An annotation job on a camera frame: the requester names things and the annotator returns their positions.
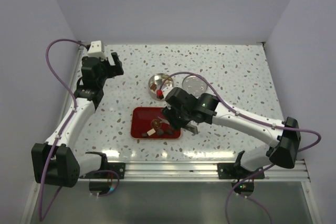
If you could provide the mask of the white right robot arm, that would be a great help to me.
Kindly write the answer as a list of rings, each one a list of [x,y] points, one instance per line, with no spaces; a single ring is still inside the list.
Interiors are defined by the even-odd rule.
[[[300,133],[296,132],[299,127],[296,119],[265,118],[229,108],[215,95],[203,93],[197,98],[177,87],[165,88],[163,99],[166,107],[162,114],[175,130],[186,128],[194,121],[225,126],[262,141],[262,146],[238,154],[233,168],[236,176],[246,178],[258,168],[271,164],[294,168],[301,141]]]

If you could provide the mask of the round metal tin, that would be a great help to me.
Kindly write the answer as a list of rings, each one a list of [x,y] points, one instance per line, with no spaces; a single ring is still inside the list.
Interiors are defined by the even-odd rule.
[[[160,86],[162,86],[162,89],[171,86],[174,87],[174,80],[173,78],[167,79],[165,82],[163,82],[169,75],[167,73],[156,73],[154,74],[148,81],[148,92],[152,99],[156,101],[164,101],[162,99],[157,98],[156,92],[159,89]],[[150,86],[155,83],[157,85],[157,89],[155,91],[150,89]]]

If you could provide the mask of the black right base bracket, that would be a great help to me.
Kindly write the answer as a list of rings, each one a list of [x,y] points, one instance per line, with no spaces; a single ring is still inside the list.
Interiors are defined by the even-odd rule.
[[[234,163],[224,162],[217,164],[217,172],[219,179],[244,179],[254,173],[262,170],[262,167],[257,168],[254,171],[249,171],[242,167],[241,159],[245,151],[238,153],[238,156]]]

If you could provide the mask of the black left base bracket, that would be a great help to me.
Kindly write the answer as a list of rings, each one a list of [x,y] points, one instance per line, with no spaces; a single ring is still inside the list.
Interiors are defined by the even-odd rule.
[[[120,179],[124,179],[124,173],[125,173],[125,163],[120,162],[109,162],[108,157],[105,153],[102,152],[86,152],[86,155],[95,155],[100,156],[101,162],[100,162],[100,168],[97,172],[89,172],[86,177],[90,179],[110,179],[113,180],[114,178],[117,178],[117,176],[110,172],[102,172],[102,170],[111,170],[118,174]]]

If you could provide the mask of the brown rectangular chocolate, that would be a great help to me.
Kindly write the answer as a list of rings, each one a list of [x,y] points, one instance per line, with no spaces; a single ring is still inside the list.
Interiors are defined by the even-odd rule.
[[[150,89],[155,91],[157,89],[157,85],[155,83],[153,83],[151,86],[150,86]]]

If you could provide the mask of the dark oval chocolate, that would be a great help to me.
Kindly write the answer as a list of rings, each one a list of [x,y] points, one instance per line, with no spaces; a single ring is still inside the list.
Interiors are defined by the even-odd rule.
[[[158,129],[158,130],[156,131],[156,133],[157,133],[157,135],[161,136],[161,135],[164,134],[164,131],[163,131],[162,129]]]

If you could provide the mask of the black base bracket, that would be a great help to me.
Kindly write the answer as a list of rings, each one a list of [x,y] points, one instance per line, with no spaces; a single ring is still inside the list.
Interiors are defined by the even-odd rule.
[[[100,156],[101,162],[100,162],[100,168],[97,172],[89,172],[86,177],[90,179],[110,179],[113,180],[114,178],[117,178],[117,176],[110,172],[102,172],[102,170],[111,170],[118,174],[120,179],[124,179],[124,173],[125,173],[125,163],[120,162],[109,162],[108,157],[105,153],[102,152],[86,152],[86,155],[95,155]]]
[[[238,153],[238,156],[234,163],[224,162],[217,164],[217,172],[219,179],[244,179],[254,173],[262,170],[262,167],[257,168],[254,171],[249,171],[242,167],[241,159],[245,151]]]

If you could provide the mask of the aluminium mounting rail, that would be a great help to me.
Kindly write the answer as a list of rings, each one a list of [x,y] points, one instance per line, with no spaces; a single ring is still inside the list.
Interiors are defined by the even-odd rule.
[[[109,165],[121,165],[117,169],[125,182],[229,182],[223,176],[221,161],[109,161]],[[297,161],[293,169],[274,166],[264,171],[264,179],[254,177],[255,182],[309,182],[306,163]]]

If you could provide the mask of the red rectangular tray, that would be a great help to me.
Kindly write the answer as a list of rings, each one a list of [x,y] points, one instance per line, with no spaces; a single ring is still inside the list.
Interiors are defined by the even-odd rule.
[[[161,122],[158,117],[164,119],[161,107],[137,107],[133,110],[131,120],[131,136],[139,140],[177,140],[182,135],[181,130],[174,130],[170,125]],[[155,132],[148,137],[142,137],[142,133],[155,129],[162,129],[164,134],[159,136]]]

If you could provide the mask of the round metal tin lid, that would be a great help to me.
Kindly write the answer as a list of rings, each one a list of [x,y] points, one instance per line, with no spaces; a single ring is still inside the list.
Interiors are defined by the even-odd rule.
[[[188,75],[182,81],[182,88],[187,93],[192,94],[195,97],[199,97],[207,91],[208,85],[199,77],[195,75]]]

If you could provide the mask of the white rectangular chocolate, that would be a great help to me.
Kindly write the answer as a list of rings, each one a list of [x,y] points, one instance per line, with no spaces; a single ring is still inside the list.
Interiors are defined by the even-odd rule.
[[[148,134],[148,136],[151,136],[151,135],[153,135],[155,132],[156,132],[155,129],[151,129],[151,130],[147,131],[147,134]]]

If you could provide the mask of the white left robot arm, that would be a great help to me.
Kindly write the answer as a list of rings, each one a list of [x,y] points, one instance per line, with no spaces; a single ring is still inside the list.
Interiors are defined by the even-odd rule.
[[[74,91],[65,117],[44,143],[36,143],[31,149],[35,181],[39,184],[73,187],[78,178],[88,173],[104,178],[109,172],[106,154],[86,152],[75,157],[74,146],[86,122],[96,112],[103,96],[107,79],[124,74],[122,62],[116,52],[109,60],[85,56],[82,58],[81,77]]]

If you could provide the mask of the metal tweezers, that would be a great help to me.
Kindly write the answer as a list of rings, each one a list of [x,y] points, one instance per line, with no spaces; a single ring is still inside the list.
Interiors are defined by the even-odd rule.
[[[157,117],[161,122],[163,122],[163,123],[165,123],[165,124],[168,124],[168,125],[170,125],[170,123],[169,123],[169,121],[168,120],[166,120],[166,119],[163,119],[163,118],[161,118],[161,117]]]

